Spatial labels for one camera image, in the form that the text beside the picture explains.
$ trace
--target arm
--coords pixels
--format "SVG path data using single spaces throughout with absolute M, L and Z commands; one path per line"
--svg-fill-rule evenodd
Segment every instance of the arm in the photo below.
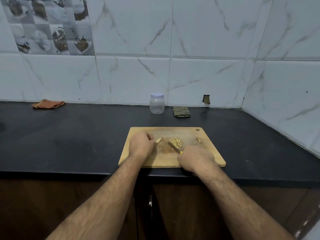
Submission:
M 294 239 L 221 170 L 212 153 L 196 145 L 187 146 L 178 161 L 209 188 L 235 240 Z
M 130 140 L 129 156 L 104 185 L 69 215 L 47 238 L 117 239 L 139 170 L 151 154 L 154 138 L 144 132 Z

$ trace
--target plastic jar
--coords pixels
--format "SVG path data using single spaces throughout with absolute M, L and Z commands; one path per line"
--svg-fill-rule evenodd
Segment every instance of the plastic jar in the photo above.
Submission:
M 162 114 L 165 110 L 165 95 L 161 92 L 151 93 L 150 111 L 153 114 Z

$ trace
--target knife blade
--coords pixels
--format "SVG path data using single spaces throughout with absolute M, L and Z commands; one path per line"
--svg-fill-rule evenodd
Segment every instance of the knife blade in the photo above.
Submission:
M 176 147 L 174 146 L 174 144 L 172 144 L 171 142 L 168 142 L 168 145 L 169 145 L 170 147 L 172 147 L 172 149 L 173 149 L 176 153 L 182 154 L 182 151 L 180 151 L 178 148 L 176 148 Z

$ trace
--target folded cloth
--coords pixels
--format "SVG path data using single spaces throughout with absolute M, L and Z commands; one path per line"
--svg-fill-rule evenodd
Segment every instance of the folded cloth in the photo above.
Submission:
M 188 107 L 174 107 L 173 108 L 174 116 L 183 118 L 183 117 L 190 117 L 190 112 Z
M 63 101 L 50 101 L 46 99 L 42 99 L 40 103 L 33 104 L 32 107 L 35 109 L 55 109 L 64 105 Z

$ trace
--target brown wooden cabinet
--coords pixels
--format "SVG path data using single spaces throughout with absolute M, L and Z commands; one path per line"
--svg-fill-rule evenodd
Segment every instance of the brown wooden cabinet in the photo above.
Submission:
M 1 239 L 45 239 L 104 181 L 0 179 Z M 311 226 L 303 224 L 317 216 L 314 211 L 320 191 L 250 186 L 242 189 L 292 234 L 302 227 L 305 234 Z M 118 239 L 232 238 L 204 185 L 138 183 Z

